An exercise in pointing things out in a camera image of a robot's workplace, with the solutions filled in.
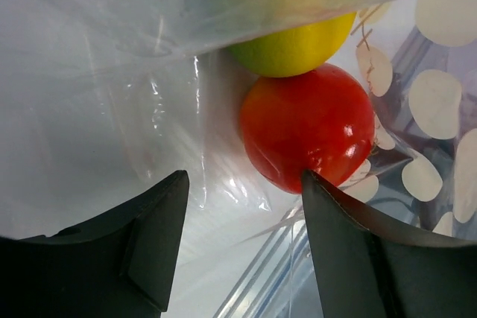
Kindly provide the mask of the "fake red apple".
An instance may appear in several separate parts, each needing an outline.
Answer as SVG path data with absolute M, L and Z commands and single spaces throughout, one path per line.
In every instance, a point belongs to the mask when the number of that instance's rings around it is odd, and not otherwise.
M 254 168 L 292 194 L 301 193 L 306 170 L 339 186 L 370 155 L 375 139 L 366 90 L 328 63 L 297 76 L 260 77 L 244 98 L 239 124 Z

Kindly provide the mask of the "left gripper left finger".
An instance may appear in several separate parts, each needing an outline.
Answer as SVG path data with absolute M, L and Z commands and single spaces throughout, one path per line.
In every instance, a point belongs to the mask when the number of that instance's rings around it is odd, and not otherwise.
M 175 171 L 56 235 L 1 239 L 3 317 L 160 317 L 167 311 L 189 196 Z

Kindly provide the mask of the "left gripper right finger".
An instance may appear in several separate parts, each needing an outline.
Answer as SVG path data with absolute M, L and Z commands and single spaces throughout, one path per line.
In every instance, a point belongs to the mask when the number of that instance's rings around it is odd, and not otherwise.
M 419 229 L 302 175 L 325 317 L 474 317 L 476 243 Z

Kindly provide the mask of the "clear zip top bag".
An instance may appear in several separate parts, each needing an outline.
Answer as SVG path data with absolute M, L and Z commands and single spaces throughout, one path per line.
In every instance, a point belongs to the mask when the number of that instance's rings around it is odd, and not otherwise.
M 366 90 L 371 154 L 339 188 L 476 243 L 476 0 L 354 0 L 331 63 Z M 206 0 L 1 0 L 1 239 L 51 237 L 175 171 L 189 196 L 160 317 L 325 317 L 302 194 L 266 180 L 239 111 L 256 74 Z

